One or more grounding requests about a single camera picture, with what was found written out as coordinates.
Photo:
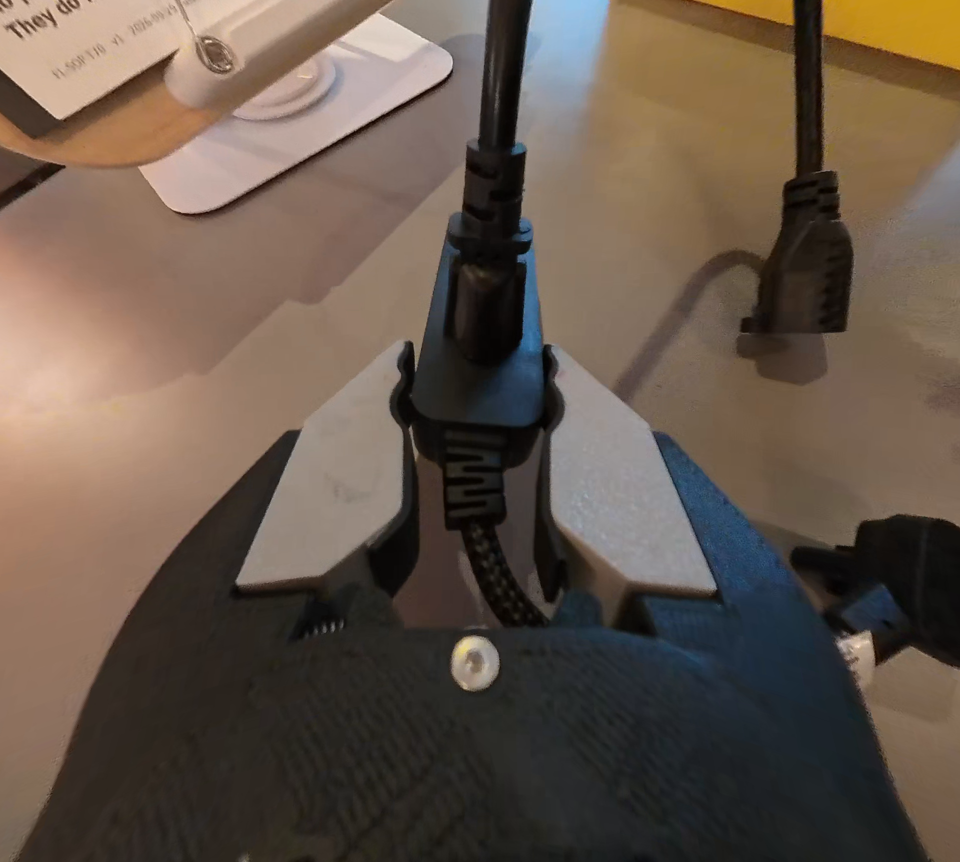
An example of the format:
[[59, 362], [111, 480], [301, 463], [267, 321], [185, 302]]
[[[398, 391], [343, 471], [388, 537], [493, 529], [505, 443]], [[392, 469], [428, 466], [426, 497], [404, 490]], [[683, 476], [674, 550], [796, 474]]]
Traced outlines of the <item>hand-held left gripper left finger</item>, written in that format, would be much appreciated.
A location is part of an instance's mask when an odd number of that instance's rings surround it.
[[415, 452], [404, 406], [414, 347], [398, 341], [298, 432], [235, 580], [239, 592], [367, 576], [395, 595], [419, 555]]

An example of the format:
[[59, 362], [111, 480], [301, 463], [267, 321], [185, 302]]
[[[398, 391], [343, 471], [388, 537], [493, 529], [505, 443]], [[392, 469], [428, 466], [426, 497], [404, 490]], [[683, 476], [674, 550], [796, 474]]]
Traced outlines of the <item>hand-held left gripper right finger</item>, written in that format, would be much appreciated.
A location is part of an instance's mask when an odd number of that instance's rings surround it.
[[541, 592], [709, 599], [718, 587], [647, 422], [567, 352], [544, 349], [545, 422], [535, 496]]

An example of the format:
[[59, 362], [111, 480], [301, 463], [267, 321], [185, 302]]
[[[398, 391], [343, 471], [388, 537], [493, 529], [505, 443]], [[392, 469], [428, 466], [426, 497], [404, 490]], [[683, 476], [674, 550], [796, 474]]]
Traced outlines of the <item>black power strip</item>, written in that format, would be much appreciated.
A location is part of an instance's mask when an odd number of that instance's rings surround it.
[[466, 359], [447, 330], [451, 280], [459, 253], [442, 246], [439, 267], [420, 346], [411, 400], [414, 442], [422, 456], [439, 462], [449, 431], [491, 429], [506, 441], [502, 466], [521, 466], [531, 455], [545, 414], [542, 308], [534, 248], [519, 258], [526, 266], [522, 334], [497, 365]]

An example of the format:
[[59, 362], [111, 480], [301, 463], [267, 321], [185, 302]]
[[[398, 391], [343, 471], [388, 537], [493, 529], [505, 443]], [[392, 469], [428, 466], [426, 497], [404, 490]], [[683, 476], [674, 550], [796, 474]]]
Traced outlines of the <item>printed instruction board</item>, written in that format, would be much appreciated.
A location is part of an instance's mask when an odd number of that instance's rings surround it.
[[2, 148], [164, 158], [393, 0], [1, 0]]

